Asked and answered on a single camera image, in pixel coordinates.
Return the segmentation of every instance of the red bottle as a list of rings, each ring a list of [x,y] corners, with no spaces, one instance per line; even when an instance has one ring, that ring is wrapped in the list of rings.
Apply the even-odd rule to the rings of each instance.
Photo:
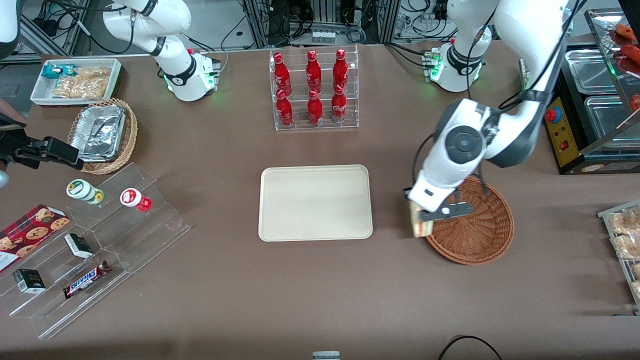
[[[275,53],[273,55],[273,61],[276,63],[276,67],[273,70],[276,85],[278,85],[279,89],[284,90],[285,96],[289,96],[291,95],[291,77],[289,76],[289,69],[282,61],[282,54]]]
[[[309,124],[313,127],[322,126],[322,103],[318,99],[318,92],[309,90],[309,102],[307,103],[309,111]]]
[[[278,116],[280,117],[280,123],[284,127],[293,126],[293,111],[291,110],[291,103],[287,100],[284,90],[278,89],[276,91],[276,109],[278,110]]]
[[[336,124],[341,124],[347,115],[347,97],[344,96],[342,85],[335,85],[333,90],[335,94],[331,98],[331,119]]]
[[[347,70],[349,65],[346,60],[347,54],[344,49],[338,49],[335,52],[335,64],[333,64],[333,88],[335,85],[342,85],[343,89],[347,88]]]
[[[317,61],[317,54],[314,50],[307,53],[307,84],[311,90],[322,91],[322,70]]]

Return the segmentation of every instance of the red button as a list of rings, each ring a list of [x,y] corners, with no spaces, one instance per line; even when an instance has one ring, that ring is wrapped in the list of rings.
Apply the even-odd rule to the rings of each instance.
[[[558,113],[556,110],[554,109],[549,109],[547,110],[547,112],[545,112],[545,120],[552,122],[553,120],[555,120],[558,116]]]

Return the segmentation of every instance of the wicker basket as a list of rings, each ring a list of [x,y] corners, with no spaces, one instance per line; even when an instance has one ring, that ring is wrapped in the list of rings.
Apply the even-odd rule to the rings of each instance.
[[[126,102],[120,99],[109,99],[96,102],[95,104],[89,105],[89,107],[100,108],[109,105],[118,105],[127,110],[127,118],[125,119],[124,130],[122,133],[122,142],[120,143],[120,148],[118,150],[119,155],[116,160],[109,163],[84,163],[84,166],[82,167],[83,172],[88,172],[95,175],[104,175],[110,172],[114,172],[127,164],[129,158],[131,157],[131,153],[133,152],[133,148],[136,146],[136,136],[138,135],[138,121],[136,120],[136,114],[131,111],[131,108],[129,107],[129,105],[127,105]],[[76,116],[76,120],[71,125],[71,130],[69,131],[69,135],[67,136],[67,143],[71,143],[71,139],[74,136],[79,119],[80,114]]]
[[[433,222],[427,241],[445,258],[465,265],[480,265],[501,257],[513,240],[513,216],[504,198],[480,180],[468,177],[459,187],[462,201],[474,206],[465,217]]]

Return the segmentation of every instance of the snickers bar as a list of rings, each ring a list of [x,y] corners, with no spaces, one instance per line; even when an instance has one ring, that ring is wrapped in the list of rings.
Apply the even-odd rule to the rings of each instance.
[[[71,286],[62,289],[62,292],[65,293],[65,298],[69,299],[70,297],[74,296],[77,292],[85,289],[87,286],[89,286],[89,284],[91,284],[93,281],[96,281],[100,276],[106,274],[110,270],[111,268],[109,267],[109,265],[107,265],[107,261],[103,261],[101,264],[93,268],[76,282],[71,284]]]

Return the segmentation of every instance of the brown tabletop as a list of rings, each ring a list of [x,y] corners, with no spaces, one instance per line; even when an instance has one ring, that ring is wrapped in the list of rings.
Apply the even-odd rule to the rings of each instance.
[[[176,100],[152,58],[120,58],[118,97],[140,127],[132,160],[193,228],[51,340],[2,307],[0,357],[434,359],[453,336],[473,334],[505,359],[638,359],[640,318],[611,316],[632,314],[632,297],[595,215],[637,199],[637,175],[559,176],[542,132],[526,163],[484,166],[513,211],[510,249],[490,265],[451,263],[412,238],[401,190],[416,147],[464,94],[426,84],[386,47],[359,50],[360,128],[316,133],[274,130],[268,51],[231,54],[220,90],[197,102]],[[486,59],[472,95],[497,106],[519,87],[517,57],[494,42]],[[77,112],[33,106],[28,132],[65,139]],[[334,164],[369,169],[373,235],[261,241],[261,172]],[[45,163],[8,172],[0,227],[36,204],[64,208],[79,175]],[[447,358],[493,355],[470,340]]]

